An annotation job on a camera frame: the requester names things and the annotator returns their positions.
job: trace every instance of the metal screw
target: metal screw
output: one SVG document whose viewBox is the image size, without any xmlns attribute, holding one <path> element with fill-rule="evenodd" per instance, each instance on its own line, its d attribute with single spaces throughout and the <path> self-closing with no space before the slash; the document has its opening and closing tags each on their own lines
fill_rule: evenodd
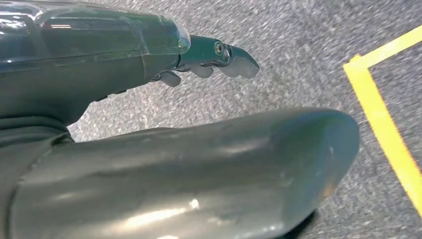
<svg viewBox="0 0 422 239">
<path fill-rule="evenodd" d="M 221 43 L 220 41 L 216 41 L 214 44 L 214 48 L 215 48 L 215 53 L 217 54 L 217 56 L 223 55 L 224 53 L 223 43 Z"/>
</svg>

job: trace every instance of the yellow tape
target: yellow tape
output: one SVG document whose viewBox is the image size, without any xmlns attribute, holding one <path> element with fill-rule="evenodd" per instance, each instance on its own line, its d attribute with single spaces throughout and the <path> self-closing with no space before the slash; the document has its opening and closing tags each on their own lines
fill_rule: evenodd
<svg viewBox="0 0 422 239">
<path fill-rule="evenodd" d="M 422 174 L 391 118 L 363 57 L 343 65 L 363 111 L 391 167 L 422 218 Z"/>
<path fill-rule="evenodd" d="M 377 48 L 376 50 L 362 56 L 361 61 L 367 68 L 380 63 L 406 48 L 409 48 L 422 40 L 422 25 L 399 38 Z"/>
</svg>

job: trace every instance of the yellow floor marking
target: yellow floor marking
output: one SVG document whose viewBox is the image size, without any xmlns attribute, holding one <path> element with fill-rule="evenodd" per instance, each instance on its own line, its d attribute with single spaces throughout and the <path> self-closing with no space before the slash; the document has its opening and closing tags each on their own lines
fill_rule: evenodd
<svg viewBox="0 0 422 239">
<path fill-rule="evenodd" d="M 381 61 L 393 56 L 406 48 L 409 48 L 422 40 L 422 25 L 410 32 L 390 41 L 389 43 L 377 48 L 362 56 L 361 60 L 366 67 L 371 67 Z"/>
<path fill-rule="evenodd" d="M 372 79 L 371 67 L 422 41 L 422 26 L 366 54 L 357 55 L 343 68 L 391 167 L 422 218 L 422 174 Z"/>
</svg>

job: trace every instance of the gray carpet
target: gray carpet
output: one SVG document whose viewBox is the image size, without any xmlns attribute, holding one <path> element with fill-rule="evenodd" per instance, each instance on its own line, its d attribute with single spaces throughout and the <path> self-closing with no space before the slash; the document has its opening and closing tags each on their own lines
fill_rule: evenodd
<svg viewBox="0 0 422 239">
<path fill-rule="evenodd" d="M 305 239 L 420 239 L 422 224 L 357 102 L 342 65 L 422 24 L 421 0 L 96 0 L 164 13 L 191 34 L 246 49 L 261 65 L 252 80 L 184 74 L 92 104 L 70 126 L 77 141 L 135 130 L 182 127 L 293 106 L 352 114 L 362 147 Z M 422 167 L 422 44 L 371 68 L 418 165 Z"/>
</svg>

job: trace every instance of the transparent plastic housing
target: transparent plastic housing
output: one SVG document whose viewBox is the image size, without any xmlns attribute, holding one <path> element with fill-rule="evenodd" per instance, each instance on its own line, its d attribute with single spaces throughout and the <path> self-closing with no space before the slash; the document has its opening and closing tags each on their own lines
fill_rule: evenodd
<svg viewBox="0 0 422 239">
<path fill-rule="evenodd" d="M 190 37 L 159 14 L 81 1 L 0 1 L 0 72 L 13 63 L 183 54 Z"/>
</svg>

